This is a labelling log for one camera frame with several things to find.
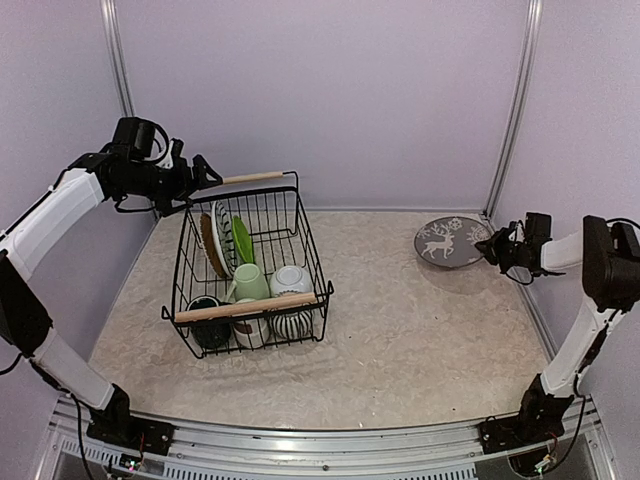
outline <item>table surface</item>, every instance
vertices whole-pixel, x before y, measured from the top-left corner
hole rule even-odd
[[[420,227],[450,215],[308,212],[336,289],[325,340],[203,360],[160,317],[182,216],[163,219],[91,364],[134,410],[221,424],[385,428],[515,411],[545,356],[515,286],[495,267],[443,270],[417,256]]]

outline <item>lavender wall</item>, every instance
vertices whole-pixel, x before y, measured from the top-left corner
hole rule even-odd
[[[536,65],[496,223],[553,215],[553,235],[586,214],[640,219],[640,4],[546,0]],[[530,287],[558,344],[581,295],[579,272]],[[640,471],[640,315],[607,341],[589,373],[623,478]]]
[[[8,226],[119,117],[96,2],[3,3],[0,15],[0,226]],[[31,281],[64,338],[87,357],[150,228],[104,204]],[[16,350],[0,342],[0,366]],[[27,478],[56,394],[27,365],[0,379],[0,478]]]
[[[136,111],[223,175],[297,169],[306,203],[481,209],[527,1],[118,3]]]

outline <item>white bowl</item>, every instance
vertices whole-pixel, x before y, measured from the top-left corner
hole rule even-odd
[[[236,303],[255,302],[253,298],[243,298]],[[245,348],[260,348],[269,341],[271,329],[267,320],[256,318],[233,324],[233,333],[240,345]]]
[[[296,265],[285,265],[271,276],[269,280],[271,296],[279,297],[285,293],[313,292],[311,275],[304,268]]]

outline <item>striped bowl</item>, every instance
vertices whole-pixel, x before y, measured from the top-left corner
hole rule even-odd
[[[313,311],[276,315],[271,319],[271,330],[285,340],[298,340],[311,335]]]

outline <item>green mug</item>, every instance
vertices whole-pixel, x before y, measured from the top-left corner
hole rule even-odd
[[[245,263],[236,268],[233,274],[233,281],[229,285],[225,302],[228,302],[232,295],[236,300],[243,298],[253,298],[262,300],[271,297],[269,284],[264,274],[255,263]]]

